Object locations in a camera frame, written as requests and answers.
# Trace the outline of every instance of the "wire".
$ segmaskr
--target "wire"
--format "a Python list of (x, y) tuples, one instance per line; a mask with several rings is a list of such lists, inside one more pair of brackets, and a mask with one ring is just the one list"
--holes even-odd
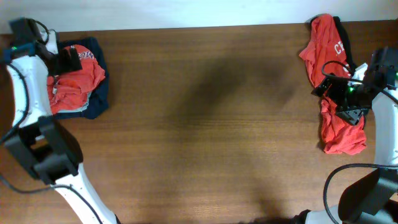
[(45, 32), (47, 33), (47, 38), (46, 38), (46, 40), (43, 42), (43, 44), (46, 45), (46, 44), (49, 42), (49, 39), (50, 39), (50, 32), (49, 32), (49, 30), (48, 30), (47, 27), (46, 27), (43, 23), (41, 23), (40, 21), (37, 21), (37, 20), (34, 20), (34, 19), (33, 19), (33, 21), (34, 21), (35, 23), (37, 23), (38, 25), (42, 26), (42, 27), (44, 28)]
[(42, 189), (35, 189), (35, 190), (21, 190), (18, 189), (16, 187), (14, 187), (6, 178), (3, 177), (2, 174), (0, 174), (0, 181), (9, 189), (19, 193), (19, 194), (37, 194), (37, 193), (41, 193), (41, 192), (46, 192), (48, 190), (52, 190), (51, 187), (45, 187)]
[(77, 192), (77, 190), (75, 190), (71, 185), (53, 185), (51, 188), (53, 188), (53, 189), (64, 188), (64, 189), (68, 189), (68, 190), (72, 191), (73, 193), (75, 193), (75, 195), (77, 197), (79, 197), (87, 205), (87, 207), (93, 212), (94, 216), (98, 220), (98, 223), (102, 224), (100, 216), (97, 214), (97, 212), (95, 211), (93, 206), (91, 206), (90, 203), (88, 203), (87, 200), (83, 196), (81, 196), (81, 194), (79, 194), (79, 192)]
[(37, 194), (37, 193), (42, 193), (42, 192), (47, 192), (49, 190), (55, 190), (55, 189), (68, 189), (71, 192), (73, 192), (77, 197), (80, 198), (81, 201), (83, 201), (87, 207), (93, 212), (94, 216), (96, 217), (96, 219), (98, 220), (98, 223), (102, 224), (102, 221), (100, 219), (100, 216), (97, 214), (97, 212), (95, 211), (95, 209), (93, 208), (93, 206), (90, 205), (90, 203), (83, 197), (81, 196), (81, 194), (79, 192), (77, 192), (77, 190), (75, 190), (71, 185), (62, 185), (62, 184), (58, 184), (58, 185), (53, 185), (51, 187), (45, 187), (42, 189), (36, 189), (36, 190), (21, 190), (16, 188), (15, 186), (13, 186), (7, 179), (5, 179), (1, 174), (0, 174), (0, 181), (9, 189), (11, 189), (14, 192), (17, 192), (19, 194)]
[(328, 77), (328, 78), (330, 78), (330, 79), (334, 79), (334, 80), (351, 81), (351, 82), (359, 82), (359, 83), (362, 83), (363, 85), (367, 85), (367, 86), (369, 86), (369, 87), (371, 87), (371, 88), (373, 88), (373, 89), (375, 89), (375, 90), (377, 90), (377, 91), (383, 93), (383, 94), (386, 95), (388, 98), (390, 98), (395, 104), (398, 105), (398, 99), (397, 99), (397, 98), (395, 98), (394, 96), (392, 96), (392, 95), (391, 95), (389, 92), (387, 92), (386, 90), (383, 90), (382, 88), (376, 86), (375, 84), (372, 84), (372, 83), (365, 83), (365, 82), (363, 82), (362, 80), (358, 80), (358, 79), (354, 79), (354, 78), (337, 77), (337, 76), (335, 76), (335, 75), (332, 75), (331, 73), (326, 73), (326, 72), (325, 72), (325, 66), (328, 65), (328, 64), (330, 64), (330, 63), (337, 63), (337, 64), (341, 65), (342, 67), (344, 67), (345, 69), (347, 69), (347, 71), (348, 71), (351, 75), (354, 75), (354, 72), (353, 72), (349, 67), (347, 67), (345, 64), (343, 64), (343, 63), (341, 63), (341, 62), (339, 62), (339, 61), (334, 61), (334, 60), (332, 60), (332, 61), (329, 61), (329, 62), (323, 64), (322, 69), (321, 69), (321, 72), (322, 72), (322, 74), (323, 74), (324, 76), (326, 76), (326, 77)]
[(13, 64), (6, 64), (6, 65), (10, 66), (18, 74), (18, 77), (22, 80), (22, 84), (23, 84), (24, 90), (25, 90), (26, 104), (25, 104), (25, 110), (22, 114), (22, 118), (0, 139), (0, 145), (2, 145), (5, 141), (7, 141), (7, 139), (9, 139), (11, 137), (11, 135), (13, 135), (17, 131), (19, 125), (26, 119), (27, 115), (29, 114), (29, 106), (30, 106), (29, 105), (29, 93), (27, 91), (27, 84), (26, 84), (25, 77), (15, 66), (13, 66)]
[(333, 178), (334, 175), (336, 175), (338, 172), (348, 169), (348, 168), (355, 168), (355, 167), (363, 167), (363, 168), (377, 168), (377, 169), (389, 169), (389, 170), (398, 170), (398, 166), (387, 166), (387, 165), (378, 165), (378, 164), (347, 164), (343, 165), (337, 169), (335, 169), (333, 172), (331, 172), (326, 179), (325, 186), (323, 188), (323, 205), (325, 206), (325, 211), (328, 214), (330, 220), (334, 224), (339, 224), (338, 221), (333, 217), (333, 215), (330, 212), (329, 206), (328, 206), (328, 200), (327, 200), (327, 193), (328, 193), (328, 187), (331, 179)]

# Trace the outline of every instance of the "wood grain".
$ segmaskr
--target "wood grain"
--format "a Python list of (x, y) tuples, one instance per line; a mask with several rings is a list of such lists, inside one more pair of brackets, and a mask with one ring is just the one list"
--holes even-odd
[[(397, 21), (349, 22), (354, 61), (397, 47)], [(62, 124), (76, 136), (85, 168), (105, 204), (123, 223), (236, 223), (291, 217), (323, 208), (327, 175), (351, 162), (320, 150), (318, 98), (298, 57), (304, 24), (199, 29), (61, 33), (93, 36), (109, 72), (110, 109), (95, 120)], [(12, 88), (1, 84), (0, 124), (12, 119)], [(42, 187), (0, 152), (0, 171), (25, 189)], [(329, 202), (369, 170), (343, 171)], [(0, 223), (79, 223), (55, 192), (18, 195), (0, 185)]]

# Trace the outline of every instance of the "black bracket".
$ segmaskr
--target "black bracket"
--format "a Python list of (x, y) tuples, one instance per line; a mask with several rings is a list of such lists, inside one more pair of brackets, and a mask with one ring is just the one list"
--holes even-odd
[(340, 198), (338, 216), (343, 223), (396, 223), (398, 203), (396, 170), (377, 169), (349, 186)]
[[(35, 148), (37, 141), (46, 144)], [(69, 174), (77, 175), (78, 165), (83, 162), (75, 137), (51, 116), (40, 117), (36, 123), (18, 129), (5, 147), (31, 177), (45, 184), (55, 184)]]
[(357, 125), (362, 116), (367, 115), (371, 104), (367, 106), (359, 106), (357, 88), (355, 86), (349, 87), (348, 82), (336, 81), (331, 78), (325, 78), (311, 94), (322, 97), (323, 95), (329, 97), (335, 102), (338, 107), (336, 115), (350, 125)]
[(82, 69), (79, 55), (75, 48), (59, 49), (58, 54), (54, 55), (50, 62), (49, 75), (61, 75), (67, 72), (74, 72)]
[(19, 18), (9, 22), (12, 33), (15, 35), (14, 45), (24, 45), (31, 42), (43, 42), (42, 35), (36, 21), (28, 18)]

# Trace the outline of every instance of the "white wall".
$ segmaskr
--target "white wall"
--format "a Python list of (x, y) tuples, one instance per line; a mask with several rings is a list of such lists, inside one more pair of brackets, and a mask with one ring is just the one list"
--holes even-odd
[(31, 17), (57, 31), (301, 23), (330, 13), (342, 21), (398, 18), (397, 0), (0, 0), (7, 21)]

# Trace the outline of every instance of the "white lettering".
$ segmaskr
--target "white lettering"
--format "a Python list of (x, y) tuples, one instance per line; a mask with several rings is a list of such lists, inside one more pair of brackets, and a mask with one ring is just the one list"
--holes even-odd
[(340, 45), (341, 50), (344, 50), (343, 43), (341, 43), (341, 41), (338, 42), (338, 45)]
[(335, 45), (335, 50), (336, 50), (336, 53), (337, 53), (337, 54), (340, 54), (340, 53), (341, 53), (341, 50), (337, 50), (337, 48), (338, 48), (338, 44)]
[(343, 67), (343, 70), (345, 71), (345, 72), (348, 72), (348, 70), (347, 70), (347, 68), (346, 67)]

